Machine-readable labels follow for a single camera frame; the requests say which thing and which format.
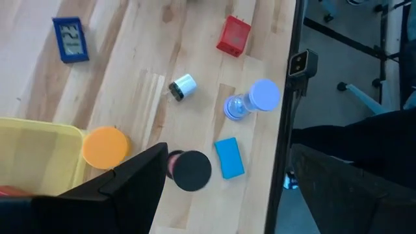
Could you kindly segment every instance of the white bottle cap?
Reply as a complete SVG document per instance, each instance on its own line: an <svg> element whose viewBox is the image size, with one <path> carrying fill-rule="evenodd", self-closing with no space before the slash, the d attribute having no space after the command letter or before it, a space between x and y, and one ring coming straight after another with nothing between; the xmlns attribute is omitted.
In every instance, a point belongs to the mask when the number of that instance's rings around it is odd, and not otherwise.
<svg viewBox="0 0 416 234"><path fill-rule="evenodd" d="M182 91L183 98L191 95L196 89L196 82L194 81L194 78L192 78L192 76L189 74L182 76L181 78L174 81L174 83Z"/></svg>

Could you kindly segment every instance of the wooden table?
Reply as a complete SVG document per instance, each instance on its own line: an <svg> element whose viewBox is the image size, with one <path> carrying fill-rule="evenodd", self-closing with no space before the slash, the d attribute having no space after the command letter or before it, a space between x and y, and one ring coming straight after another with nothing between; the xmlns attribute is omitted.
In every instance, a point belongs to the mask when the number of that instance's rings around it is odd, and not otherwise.
<svg viewBox="0 0 416 234"><path fill-rule="evenodd" d="M205 188L185 192L167 179L152 233L262 233L281 105L228 120L224 100L269 78L281 95L296 1L0 1L0 115L115 125L138 153L156 142L199 150L211 161ZM252 22L239 58L215 48L229 14ZM90 61L63 64L51 17L79 16ZM167 85L185 73L196 93L178 103ZM246 173L224 180L213 142L236 137ZM88 169L86 180L100 171Z"/></svg>

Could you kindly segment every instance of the orange lid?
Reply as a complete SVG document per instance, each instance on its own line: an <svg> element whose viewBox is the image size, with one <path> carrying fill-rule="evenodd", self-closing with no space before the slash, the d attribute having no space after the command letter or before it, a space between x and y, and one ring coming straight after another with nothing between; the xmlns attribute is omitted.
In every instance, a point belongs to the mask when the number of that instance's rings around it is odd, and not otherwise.
<svg viewBox="0 0 416 234"><path fill-rule="evenodd" d="M99 169L119 165L130 150L129 139L115 127L100 127L84 139L85 161Z"/></svg>

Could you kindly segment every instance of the black fabric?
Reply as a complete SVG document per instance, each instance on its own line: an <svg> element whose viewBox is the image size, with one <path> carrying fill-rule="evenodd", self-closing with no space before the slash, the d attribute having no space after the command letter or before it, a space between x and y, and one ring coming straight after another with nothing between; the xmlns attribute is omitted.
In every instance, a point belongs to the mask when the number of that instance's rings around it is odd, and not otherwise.
<svg viewBox="0 0 416 234"><path fill-rule="evenodd" d="M0 197L1 233L149 233L167 156L158 143L58 197Z"/></svg>
<svg viewBox="0 0 416 234"><path fill-rule="evenodd" d="M373 116L345 127L293 129L291 140L416 189L416 109Z"/></svg>
<svg viewBox="0 0 416 234"><path fill-rule="evenodd" d="M415 233L416 190L301 144L292 152L295 176L319 233Z"/></svg>

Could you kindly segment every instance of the small cylinder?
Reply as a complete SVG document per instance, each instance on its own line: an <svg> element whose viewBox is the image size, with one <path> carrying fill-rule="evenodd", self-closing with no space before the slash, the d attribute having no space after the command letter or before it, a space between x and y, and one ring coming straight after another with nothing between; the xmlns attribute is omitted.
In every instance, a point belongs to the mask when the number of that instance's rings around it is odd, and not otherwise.
<svg viewBox="0 0 416 234"><path fill-rule="evenodd" d="M211 170L209 159L199 151L175 150L169 153L166 175L185 191L193 192L206 186Z"/></svg>
<svg viewBox="0 0 416 234"><path fill-rule="evenodd" d="M182 99L194 93L196 87L194 78L186 74L169 84L169 91L175 97L176 101L182 101Z"/></svg>

